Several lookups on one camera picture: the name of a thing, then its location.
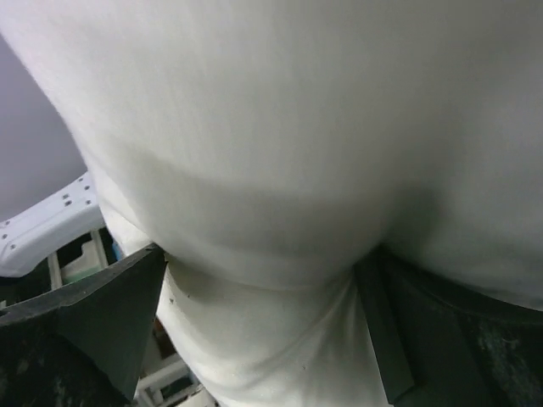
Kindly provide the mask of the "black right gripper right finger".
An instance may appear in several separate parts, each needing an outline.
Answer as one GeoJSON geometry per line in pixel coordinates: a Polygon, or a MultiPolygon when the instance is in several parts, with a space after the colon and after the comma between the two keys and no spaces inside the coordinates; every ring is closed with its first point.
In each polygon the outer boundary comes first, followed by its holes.
{"type": "Polygon", "coordinates": [[[476,293],[382,249],[354,267],[393,406],[540,406],[542,314],[476,293]]]}

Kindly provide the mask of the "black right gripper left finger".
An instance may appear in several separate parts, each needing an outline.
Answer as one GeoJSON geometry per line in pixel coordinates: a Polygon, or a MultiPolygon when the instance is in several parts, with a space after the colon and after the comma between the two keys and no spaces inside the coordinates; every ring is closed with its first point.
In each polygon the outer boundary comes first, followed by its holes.
{"type": "Polygon", "coordinates": [[[3,406],[127,406],[165,274],[149,245],[1,312],[3,406]]]}

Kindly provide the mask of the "white pillow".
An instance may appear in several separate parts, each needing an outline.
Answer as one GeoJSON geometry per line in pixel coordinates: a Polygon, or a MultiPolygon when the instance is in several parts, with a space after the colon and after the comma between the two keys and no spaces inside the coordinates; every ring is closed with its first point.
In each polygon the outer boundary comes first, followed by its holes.
{"type": "Polygon", "coordinates": [[[541,2],[4,1],[1,33],[220,405],[386,405],[381,244],[541,310],[541,2]]]}

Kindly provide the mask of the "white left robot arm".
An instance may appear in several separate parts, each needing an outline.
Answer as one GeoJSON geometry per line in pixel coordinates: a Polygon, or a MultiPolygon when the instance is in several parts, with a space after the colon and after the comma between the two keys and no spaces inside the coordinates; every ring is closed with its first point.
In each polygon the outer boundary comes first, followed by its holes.
{"type": "Polygon", "coordinates": [[[1,276],[26,276],[50,254],[104,227],[92,178],[86,172],[68,186],[1,222],[1,276]]]}

